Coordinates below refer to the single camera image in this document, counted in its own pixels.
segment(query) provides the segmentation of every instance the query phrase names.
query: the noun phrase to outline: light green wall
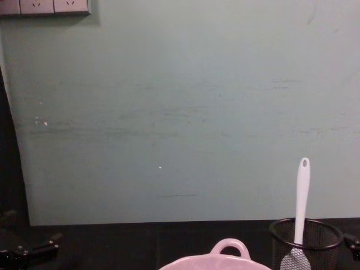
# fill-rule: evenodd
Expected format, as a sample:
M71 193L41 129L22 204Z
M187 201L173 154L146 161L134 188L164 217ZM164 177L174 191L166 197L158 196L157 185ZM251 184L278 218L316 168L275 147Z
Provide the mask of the light green wall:
M358 217L360 4L99 0L6 19L31 223Z

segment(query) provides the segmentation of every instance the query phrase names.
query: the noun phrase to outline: black object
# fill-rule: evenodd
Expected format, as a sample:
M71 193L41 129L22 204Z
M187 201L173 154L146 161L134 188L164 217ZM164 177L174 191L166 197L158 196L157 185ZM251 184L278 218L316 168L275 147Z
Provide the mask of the black object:
M12 227L16 223L16 217L17 212L15 210L0 213L0 228Z
M339 264L340 245L344 236L336 227L305 219L303 244L295 244L295 218L286 218L270 225L273 237L273 270L280 270L281 261L291 250L302 250L310 263L309 270L332 270Z
M15 227L28 227L29 214L20 152L0 70L0 213L16 210Z
M346 247L353 253L353 259L360 261L360 238L349 233L344 234Z
M0 251L0 270L25 270L28 267L54 260L59 250L55 241L61 237L62 235L58 233L49 241L30 250L24 250L22 246L19 246L14 251Z

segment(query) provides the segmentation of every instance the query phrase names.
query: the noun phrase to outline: white spatula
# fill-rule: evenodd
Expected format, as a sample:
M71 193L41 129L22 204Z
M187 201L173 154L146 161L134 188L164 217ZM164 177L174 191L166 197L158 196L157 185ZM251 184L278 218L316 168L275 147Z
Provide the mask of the white spatula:
M303 244L304 223L306 204L310 186L310 161L303 158L299 165L298 182L296 184L296 218L295 218L295 239L296 244ZM311 269L308 258L302 249L293 248L281 260L281 270L303 270Z

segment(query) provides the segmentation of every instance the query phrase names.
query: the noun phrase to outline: pink pot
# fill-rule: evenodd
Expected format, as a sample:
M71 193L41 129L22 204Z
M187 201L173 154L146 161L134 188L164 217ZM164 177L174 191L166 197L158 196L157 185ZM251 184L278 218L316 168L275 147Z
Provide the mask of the pink pot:
M224 255L221 251L232 246L237 248L241 257ZM218 242L210 254L190 256L164 266L161 270L270 270L250 259L246 246L237 239L224 239Z

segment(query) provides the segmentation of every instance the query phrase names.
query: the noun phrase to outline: electrical outlet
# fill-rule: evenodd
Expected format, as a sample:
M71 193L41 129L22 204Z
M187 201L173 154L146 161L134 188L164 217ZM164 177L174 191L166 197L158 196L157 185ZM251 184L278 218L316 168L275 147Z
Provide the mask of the electrical outlet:
M19 0L0 0L0 15L20 14Z
M55 13L90 13L88 0L54 0Z
M54 13L53 0L20 0L21 14Z

